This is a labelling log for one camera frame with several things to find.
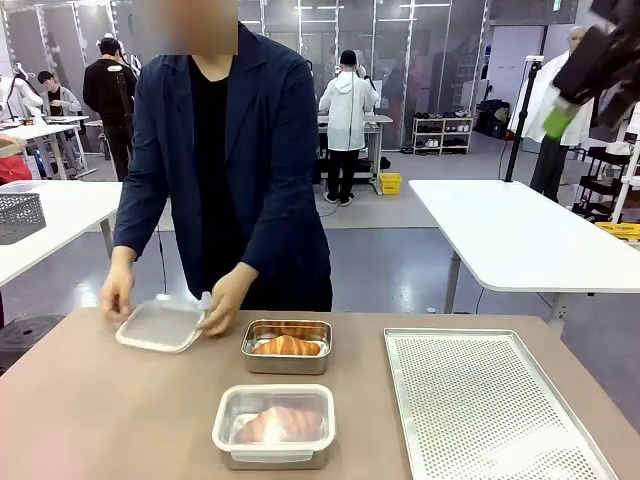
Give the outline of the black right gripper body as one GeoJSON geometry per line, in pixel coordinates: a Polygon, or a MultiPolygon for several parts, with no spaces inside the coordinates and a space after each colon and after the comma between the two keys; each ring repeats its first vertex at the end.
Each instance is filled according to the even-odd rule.
{"type": "Polygon", "coordinates": [[[554,78],[561,106],[580,106],[616,86],[623,102],[639,100],[639,23],[623,23],[606,34],[590,27],[554,78]]]}

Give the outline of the person's left hand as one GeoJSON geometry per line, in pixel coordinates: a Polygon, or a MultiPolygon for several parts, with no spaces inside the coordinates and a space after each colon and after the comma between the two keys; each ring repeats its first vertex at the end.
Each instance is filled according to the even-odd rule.
{"type": "Polygon", "coordinates": [[[198,328],[208,337],[223,335],[232,325],[258,271],[240,262],[217,281],[212,289],[212,303],[198,328]]]}

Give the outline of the person's right hand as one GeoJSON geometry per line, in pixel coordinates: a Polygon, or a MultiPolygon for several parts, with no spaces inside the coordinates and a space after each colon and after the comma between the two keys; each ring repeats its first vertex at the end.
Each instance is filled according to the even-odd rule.
{"type": "Polygon", "coordinates": [[[136,258],[136,252],[126,246],[116,246],[112,251],[110,268],[101,291],[100,308],[105,319],[114,325],[122,324],[131,313],[133,263],[136,258]]]}

